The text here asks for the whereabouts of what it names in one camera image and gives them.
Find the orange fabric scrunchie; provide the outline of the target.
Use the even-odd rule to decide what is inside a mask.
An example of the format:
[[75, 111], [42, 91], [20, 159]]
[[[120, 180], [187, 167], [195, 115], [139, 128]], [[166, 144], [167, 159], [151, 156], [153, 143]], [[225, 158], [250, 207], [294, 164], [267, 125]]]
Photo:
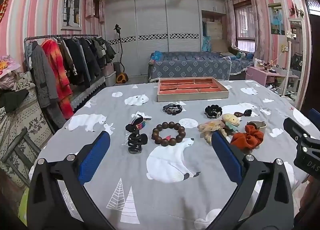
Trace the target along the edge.
[[245, 132], [238, 132], [233, 135], [231, 145], [240, 150], [253, 150], [264, 140], [264, 133], [256, 129], [253, 125], [246, 125]]

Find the black scrunchie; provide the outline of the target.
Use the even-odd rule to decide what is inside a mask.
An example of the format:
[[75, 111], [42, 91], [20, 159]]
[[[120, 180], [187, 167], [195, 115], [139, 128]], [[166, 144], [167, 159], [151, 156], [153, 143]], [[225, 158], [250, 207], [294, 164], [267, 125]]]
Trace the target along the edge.
[[208, 105], [204, 109], [204, 114], [208, 118], [217, 119], [222, 115], [222, 107], [220, 107], [218, 105]]

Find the cream pineapple plush clip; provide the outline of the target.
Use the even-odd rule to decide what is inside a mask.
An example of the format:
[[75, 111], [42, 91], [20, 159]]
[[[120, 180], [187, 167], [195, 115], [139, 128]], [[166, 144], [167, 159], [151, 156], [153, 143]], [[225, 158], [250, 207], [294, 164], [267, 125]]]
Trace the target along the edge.
[[230, 113], [223, 114], [222, 121], [224, 122], [226, 129], [232, 132], [238, 131], [238, 127], [240, 126], [240, 119], [234, 114], [230, 114]]

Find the pink side table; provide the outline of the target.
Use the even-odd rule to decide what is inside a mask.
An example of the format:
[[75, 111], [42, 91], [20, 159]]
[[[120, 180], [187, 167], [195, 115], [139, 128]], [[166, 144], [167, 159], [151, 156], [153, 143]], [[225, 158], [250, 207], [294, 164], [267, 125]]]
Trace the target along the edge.
[[276, 86], [284, 86], [285, 85], [286, 75], [279, 73], [272, 73], [262, 70], [258, 67], [250, 66], [246, 70], [246, 80], [256, 81], [258, 84], [262, 86], [267, 86], [270, 84], [276, 84]]

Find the standing mirror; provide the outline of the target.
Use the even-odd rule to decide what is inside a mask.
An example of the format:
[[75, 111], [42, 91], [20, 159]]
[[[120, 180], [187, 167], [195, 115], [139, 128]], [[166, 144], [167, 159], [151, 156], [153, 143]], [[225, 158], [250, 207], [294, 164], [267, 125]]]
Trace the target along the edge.
[[306, 64], [308, 61], [309, 30], [306, 18], [289, 18], [285, 32], [287, 58], [281, 96], [300, 110], [304, 98]]

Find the couple poster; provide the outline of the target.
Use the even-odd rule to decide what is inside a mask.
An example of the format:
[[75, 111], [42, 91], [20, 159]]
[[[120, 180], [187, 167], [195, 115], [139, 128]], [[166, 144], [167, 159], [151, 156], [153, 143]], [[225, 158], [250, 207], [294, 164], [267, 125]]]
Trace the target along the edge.
[[283, 20], [283, 11], [280, 3], [268, 5], [271, 34], [285, 35], [285, 26]]

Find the grey polar bear tablecloth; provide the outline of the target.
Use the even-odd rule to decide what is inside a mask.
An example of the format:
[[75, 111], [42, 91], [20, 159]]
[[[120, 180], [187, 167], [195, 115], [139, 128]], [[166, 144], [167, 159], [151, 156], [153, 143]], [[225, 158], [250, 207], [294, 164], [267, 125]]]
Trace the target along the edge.
[[[224, 81], [226, 99], [182, 102], [182, 112], [171, 116], [163, 111], [156, 84], [107, 87], [96, 94], [76, 117], [93, 118], [92, 123], [68, 122], [48, 141], [40, 157], [61, 161], [93, 142], [102, 131], [111, 135], [111, 145], [92, 180], [85, 184], [89, 195], [117, 229], [205, 229], [235, 190], [214, 149], [203, 139], [198, 126], [208, 119], [208, 105], [219, 105], [224, 113], [252, 110], [243, 117], [239, 131], [251, 121], [266, 123], [264, 140], [253, 155], [260, 161], [280, 158], [289, 167], [292, 188], [306, 173], [295, 167], [296, 143], [284, 131], [290, 117], [313, 138], [317, 128], [285, 99], [251, 80]], [[164, 122], [180, 123], [184, 140], [163, 147], [154, 140], [131, 154], [125, 126], [141, 115], [147, 119], [142, 132], [148, 136]]]

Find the window with pink curtains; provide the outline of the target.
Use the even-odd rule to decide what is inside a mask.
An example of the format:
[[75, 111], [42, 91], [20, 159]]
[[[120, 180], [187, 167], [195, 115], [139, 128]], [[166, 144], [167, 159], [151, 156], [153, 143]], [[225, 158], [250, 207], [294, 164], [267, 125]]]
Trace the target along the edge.
[[267, 60], [270, 31], [267, 0], [225, 0], [225, 6], [231, 46]]

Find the bed with blue cover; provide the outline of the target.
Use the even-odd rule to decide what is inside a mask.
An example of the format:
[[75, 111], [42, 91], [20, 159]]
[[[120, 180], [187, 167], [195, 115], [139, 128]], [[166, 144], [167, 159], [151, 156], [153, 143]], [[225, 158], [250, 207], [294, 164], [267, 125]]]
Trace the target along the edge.
[[159, 52], [151, 54], [149, 82], [160, 78], [213, 77], [228, 80], [253, 66], [252, 59], [226, 56], [219, 52]]

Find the metal clothes rack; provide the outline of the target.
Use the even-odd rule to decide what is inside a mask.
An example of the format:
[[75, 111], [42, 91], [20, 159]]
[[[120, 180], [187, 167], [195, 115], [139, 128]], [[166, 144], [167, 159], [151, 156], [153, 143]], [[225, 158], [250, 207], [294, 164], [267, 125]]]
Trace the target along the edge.
[[52, 39], [59, 45], [63, 57], [63, 65], [72, 90], [70, 99], [72, 109], [77, 109], [104, 82], [103, 69], [99, 66], [98, 58], [92, 47], [98, 42], [96, 35], [43, 35], [24, 39], [28, 41], [44, 41]]

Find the orange red coat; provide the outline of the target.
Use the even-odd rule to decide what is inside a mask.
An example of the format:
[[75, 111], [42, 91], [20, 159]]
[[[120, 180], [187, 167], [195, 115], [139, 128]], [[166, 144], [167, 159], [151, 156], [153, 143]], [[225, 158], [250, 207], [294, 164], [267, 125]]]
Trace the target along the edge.
[[72, 95], [69, 80], [66, 75], [66, 70], [63, 65], [63, 57], [56, 41], [49, 39], [42, 43], [49, 64], [55, 75], [56, 90], [59, 97], [59, 107], [65, 119], [70, 119], [74, 112], [72, 110], [69, 97]]

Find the plastic storage boxes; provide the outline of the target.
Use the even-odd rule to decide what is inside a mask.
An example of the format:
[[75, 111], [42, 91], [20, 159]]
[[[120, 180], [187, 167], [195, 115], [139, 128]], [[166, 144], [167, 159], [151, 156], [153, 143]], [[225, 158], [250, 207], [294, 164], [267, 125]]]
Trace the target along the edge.
[[107, 87], [111, 87], [116, 84], [116, 71], [114, 70], [112, 62], [105, 65], [103, 68], [103, 75], [105, 77], [105, 84]]

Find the garment steamer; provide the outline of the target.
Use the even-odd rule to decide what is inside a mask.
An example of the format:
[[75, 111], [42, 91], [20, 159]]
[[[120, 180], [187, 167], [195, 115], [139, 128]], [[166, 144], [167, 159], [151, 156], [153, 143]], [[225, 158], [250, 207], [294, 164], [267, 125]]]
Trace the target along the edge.
[[116, 83], [117, 84], [126, 84], [129, 81], [129, 77], [127, 76], [125, 72], [125, 66], [122, 63], [123, 58], [123, 45], [121, 41], [121, 28], [118, 24], [115, 25], [114, 30], [116, 31], [116, 34], [118, 36], [118, 42], [120, 45], [120, 58], [119, 58], [119, 64], [118, 64], [118, 74], [116, 77]]

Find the white sliding wardrobe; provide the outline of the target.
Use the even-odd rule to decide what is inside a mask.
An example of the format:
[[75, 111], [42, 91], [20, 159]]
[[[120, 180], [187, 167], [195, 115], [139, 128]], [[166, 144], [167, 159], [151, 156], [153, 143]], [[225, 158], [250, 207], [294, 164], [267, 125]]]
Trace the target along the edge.
[[146, 75], [150, 55], [199, 52], [203, 45], [203, 12], [224, 15], [223, 0], [117, 0], [105, 4], [105, 34], [117, 53], [114, 27], [121, 28], [122, 63], [128, 76]]

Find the framed wedding photo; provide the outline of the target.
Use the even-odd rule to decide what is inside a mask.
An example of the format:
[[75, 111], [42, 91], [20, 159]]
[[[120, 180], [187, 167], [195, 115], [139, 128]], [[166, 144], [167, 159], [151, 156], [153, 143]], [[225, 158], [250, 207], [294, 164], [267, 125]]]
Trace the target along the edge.
[[62, 30], [81, 30], [82, 0], [63, 0], [61, 10]]

